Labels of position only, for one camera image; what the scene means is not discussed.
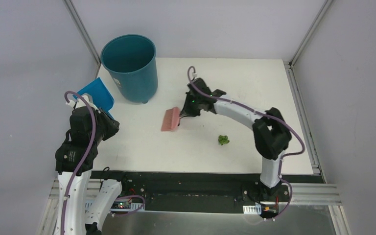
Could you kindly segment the blue plastic dustpan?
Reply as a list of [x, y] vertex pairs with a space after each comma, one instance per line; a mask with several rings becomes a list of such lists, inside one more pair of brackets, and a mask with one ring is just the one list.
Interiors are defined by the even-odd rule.
[[111, 117], [110, 110], [112, 109], [115, 101], [111, 93], [108, 91], [101, 78], [95, 79], [93, 82], [86, 85], [84, 88], [77, 92], [79, 95], [89, 95], [92, 97], [92, 103], [101, 108], [106, 114]]

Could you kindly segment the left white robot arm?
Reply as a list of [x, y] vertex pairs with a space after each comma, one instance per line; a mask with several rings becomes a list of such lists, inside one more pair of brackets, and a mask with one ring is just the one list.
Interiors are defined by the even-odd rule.
[[74, 108], [66, 138], [55, 153], [59, 182], [56, 235], [99, 235], [114, 200], [129, 194], [130, 185], [107, 179], [89, 208], [87, 187], [97, 147], [119, 131], [119, 122], [102, 109]]

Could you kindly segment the pink hand brush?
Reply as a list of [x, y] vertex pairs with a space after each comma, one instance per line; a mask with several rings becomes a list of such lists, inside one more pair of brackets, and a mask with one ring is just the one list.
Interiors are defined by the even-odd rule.
[[180, 122], [181, 110], [178, 107], [173, 107], [165, 111], [161, 131], [170, 132], [175, 131]]

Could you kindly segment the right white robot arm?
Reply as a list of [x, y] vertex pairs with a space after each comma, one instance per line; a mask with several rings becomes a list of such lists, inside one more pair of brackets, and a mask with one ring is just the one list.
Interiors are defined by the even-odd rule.
[[259, 196], [266, 201], [277, 196], [281, 158], [291, 141], [290, 130], [285, 127], [280, 111], [271, 108], [258, 111], [232, 100], [224, 91], [211, 91], [202, 78], [188, 83], [189, 91], [180, 117], [197, 117], [202, 110], [229, 117], [253, 132], [255, 147], [262, 156], [259, 178]]

